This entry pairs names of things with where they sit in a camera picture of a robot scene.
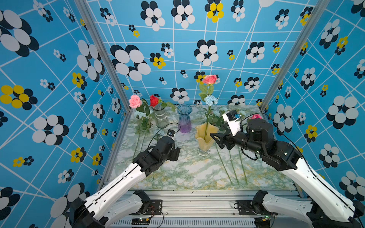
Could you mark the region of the white blue flower bunch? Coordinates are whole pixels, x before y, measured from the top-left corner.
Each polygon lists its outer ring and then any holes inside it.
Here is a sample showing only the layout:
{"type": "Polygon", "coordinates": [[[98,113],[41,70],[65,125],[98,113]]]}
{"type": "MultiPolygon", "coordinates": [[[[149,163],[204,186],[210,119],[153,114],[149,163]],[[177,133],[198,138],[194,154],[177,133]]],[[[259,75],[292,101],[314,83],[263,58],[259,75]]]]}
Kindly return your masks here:
{"type": "MultiPolygon", "coordinates": [[[[222,117],[222,115],[224,113],[226,113],[227,111],[228,111],[228,108],[225,107],[225,106],[222,106],[221,108],[219,108],[219,113],[221,114],[221,117],[220,117],[220,119],[221,119],[220,131],[223,132],[223,133],[225,133],[228,130],[228,128],[229,128],[228,127],[228,124],[223,120],[223,117],[222,117]]],[[[230,150],[228,150],[228,151],[229,151],[229,156],[230,156],[230,162],[231,162],[231,165],[232,165],[232,171],[233,171],[233,173],[235,175],[237,184],[239,185],[240,184],[239,183],[239,179],[237,177],[237,174],[236,174],[236,171],[235,171],[235,167],[234,167],[234,164],[233,164],[233,160],[232,160],[232,153],[231,153],[230,150]]]]}

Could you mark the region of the yellow fluted glass vase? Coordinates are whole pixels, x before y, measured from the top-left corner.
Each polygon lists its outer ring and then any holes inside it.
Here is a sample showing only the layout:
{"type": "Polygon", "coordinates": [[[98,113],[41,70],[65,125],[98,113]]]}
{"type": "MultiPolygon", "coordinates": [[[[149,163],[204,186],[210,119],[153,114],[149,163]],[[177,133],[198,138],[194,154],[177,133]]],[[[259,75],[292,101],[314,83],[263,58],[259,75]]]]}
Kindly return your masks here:
{"type": "Polygon", "coordinates": [[[218,133],[219,128],[210,124],[204,123],[195,127],[196,134],[195,138],[198,141],[198,154],[202,157],[208,156],[210,154],[210,148],[215,143],[210,133],[218,133]]]}

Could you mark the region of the purple blue glass vase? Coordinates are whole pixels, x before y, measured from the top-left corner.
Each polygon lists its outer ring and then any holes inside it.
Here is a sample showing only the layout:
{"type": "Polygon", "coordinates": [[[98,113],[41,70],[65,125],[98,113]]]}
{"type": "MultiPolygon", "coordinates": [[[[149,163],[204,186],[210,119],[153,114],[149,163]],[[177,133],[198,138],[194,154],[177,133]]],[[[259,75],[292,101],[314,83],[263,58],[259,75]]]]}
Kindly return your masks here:
{"type": "Polygon", "coordinates": [[[181,104],[177,108],[177,113],[179,116],[180,131],[183,134],[189,133],[192,129],[192,123],[190,119],[190,114],[192,112],[192,107],[187,104],[181,104]]]}

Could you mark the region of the clear ribbed glass vase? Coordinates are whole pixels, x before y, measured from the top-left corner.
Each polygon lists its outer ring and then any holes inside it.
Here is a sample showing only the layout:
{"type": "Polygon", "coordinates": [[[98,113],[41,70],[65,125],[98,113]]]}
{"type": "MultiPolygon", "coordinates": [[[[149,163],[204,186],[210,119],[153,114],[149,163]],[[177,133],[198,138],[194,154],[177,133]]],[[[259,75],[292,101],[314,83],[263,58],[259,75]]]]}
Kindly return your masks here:
{"type": "Polygon", "coordinates": [[[155,122],[158,128],[164,128],[169,124],[169,120],[166,115],[165,107],[162,106],[162,103],[156,105],[154,108],[155,113],[155,122]]]}

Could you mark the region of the pink and blue flower bunch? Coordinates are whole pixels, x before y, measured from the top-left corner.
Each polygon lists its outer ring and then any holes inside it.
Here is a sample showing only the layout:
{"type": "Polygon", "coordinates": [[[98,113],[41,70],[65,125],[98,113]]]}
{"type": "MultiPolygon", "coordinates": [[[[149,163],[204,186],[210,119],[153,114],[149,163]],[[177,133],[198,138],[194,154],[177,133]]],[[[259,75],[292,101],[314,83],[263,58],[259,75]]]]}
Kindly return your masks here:
{"type": "Polygon", "coordinates": [[[213,105],[218,103],[218,99],[213,95],[214,92],[214,84],[217,81],[216,75],[207,75],[199,84],[200,93],[199,96],[203,102],[208,106],[204,108],[205,110],[205,123],[209,123],[209,118],[213,113],[213,105]]]}

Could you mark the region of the red rose stem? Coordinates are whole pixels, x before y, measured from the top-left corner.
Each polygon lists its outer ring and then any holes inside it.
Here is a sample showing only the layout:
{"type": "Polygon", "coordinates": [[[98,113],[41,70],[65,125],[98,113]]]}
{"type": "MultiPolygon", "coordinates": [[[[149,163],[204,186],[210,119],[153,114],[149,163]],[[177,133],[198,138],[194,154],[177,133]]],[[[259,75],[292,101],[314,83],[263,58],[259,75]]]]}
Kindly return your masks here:
{"type": "Polygon", "coordinates": [[[173,112],[176,111],[176,107],[174,104],[172,104],[171,102],[164,102],[162,99],[156,97],[156,96],[150,96],[150,106],[155,110],[155,111],[160,111],[163,110],[166,107],[171,108],[171,110],[173,112]]]}

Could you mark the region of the pink rose stem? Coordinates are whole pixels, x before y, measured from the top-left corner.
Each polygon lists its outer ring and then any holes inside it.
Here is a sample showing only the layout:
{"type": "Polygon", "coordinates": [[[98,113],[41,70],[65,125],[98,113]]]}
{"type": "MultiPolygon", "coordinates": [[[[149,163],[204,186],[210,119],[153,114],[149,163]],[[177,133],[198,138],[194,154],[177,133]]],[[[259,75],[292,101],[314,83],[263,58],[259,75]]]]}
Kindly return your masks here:
{"type": "Polygon", "coordinates": [[[140,113],[150,115],[150,107],[145,99],[141,99],[138,95],[131,95],[129,99],[129,107],[140,113]]]}

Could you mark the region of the white blue flower stem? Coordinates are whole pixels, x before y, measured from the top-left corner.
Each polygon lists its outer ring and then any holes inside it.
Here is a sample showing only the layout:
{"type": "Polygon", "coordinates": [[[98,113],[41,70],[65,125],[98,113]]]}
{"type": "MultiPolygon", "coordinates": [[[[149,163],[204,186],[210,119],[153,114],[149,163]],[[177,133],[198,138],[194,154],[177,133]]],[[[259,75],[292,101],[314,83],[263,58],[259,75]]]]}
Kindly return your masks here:
{"type": "MultiPolygon", "coordinates": [[[[228,111],[228,108],[221,107],[218,111],[214,111],[214,113],[213,113],[213,115],[214,115],[214,117],[213,117],[213,123],[215,124],[216,127],[219,128],[219,131],[220,132],[224,132],[224,127],[223,127],[224,120],[223,120],[222,114],[224,114],[227,111],[228,111]]],[[[228,177],[230,183],[233,184],[233,182],[232,182],[232,180],[230,178],[230,175],[229,175],[229,173],[228,173],[228,171],[227,171],[227,169],[225,167],[224,161],[223,161],[223,159],[222,159],[222,157],[220,155],[220,151],[221,150],[218,148],[217,144],[215,144],[215,147],[216,147],[217,154],[219,156],[220,162],[221,162],[221,164],[222,164],[222,166],[223,166],[223,168],[224,168],[224,170],[225,170],[225,172],[227,174],[227,177],[228,177]]]]}

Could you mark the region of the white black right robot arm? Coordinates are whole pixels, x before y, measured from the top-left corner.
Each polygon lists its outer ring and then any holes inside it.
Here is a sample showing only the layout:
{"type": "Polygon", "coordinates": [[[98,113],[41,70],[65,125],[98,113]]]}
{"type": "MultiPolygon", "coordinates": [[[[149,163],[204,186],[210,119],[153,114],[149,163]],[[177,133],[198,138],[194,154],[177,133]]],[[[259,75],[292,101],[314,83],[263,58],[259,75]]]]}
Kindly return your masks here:
{"type": "Polygon", "coordinates": [[[273,126],[263,119],[253,119],[242,131],[240,123],[228,122],[224,134],[211,133],[221,149],[238,146],[260,156],[263,162],[294,181],[311,198],[299,201],[258,191],[251,209],[259,215],[283,214],[304,221],[313,228],[362,228],[361,217],[365,206],[352,201],[319,176],[307,163],[302,153],[291,144],[273,138],[273,126]]]}

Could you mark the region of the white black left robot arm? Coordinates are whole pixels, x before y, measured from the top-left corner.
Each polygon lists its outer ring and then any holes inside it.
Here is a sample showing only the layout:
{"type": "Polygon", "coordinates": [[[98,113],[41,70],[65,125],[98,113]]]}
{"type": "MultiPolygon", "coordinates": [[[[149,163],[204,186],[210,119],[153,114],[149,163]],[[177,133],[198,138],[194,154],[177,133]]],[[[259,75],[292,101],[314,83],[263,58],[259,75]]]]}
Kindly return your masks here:
{"type": "Polygon", "coordinates": [[[69,224],[73,228],[107,228],[135,213],[145,213],[150,198],[143,190],[120,200],[135,184],[157,171],[166,161],[178,160],[180,148],[172,136],[161,137],[156,145],[140,152],[131,164],[108,185],[86,199],[76,198],[70,204],[69,224]]]}

